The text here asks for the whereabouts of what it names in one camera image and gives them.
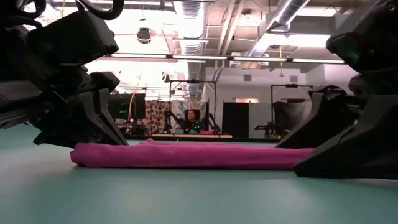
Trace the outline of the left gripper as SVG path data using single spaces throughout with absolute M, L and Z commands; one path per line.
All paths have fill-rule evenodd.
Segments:
M 36 145 L 74 148 L 78 143 L 128 143 L 108 111 L 109 92 L 120 84 L 112 72 L 88 75 L 84 66 L 62 67 L 39 86 L 30 80 L 1 80 L 1 128 L 32 123 Z M 90 91 L 93 85 L 99 90 Z

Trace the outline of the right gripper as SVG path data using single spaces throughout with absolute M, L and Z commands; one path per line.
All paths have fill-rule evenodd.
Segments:
M 309 115 L 276 147 L 315 148 L 294 166 L 299 177 L 396 179 L 397 72 L 357 74 L 349 89 L 354 95 L 334 85 L 309 90 Z M 356 96 L 370 97 L 362 114 Z

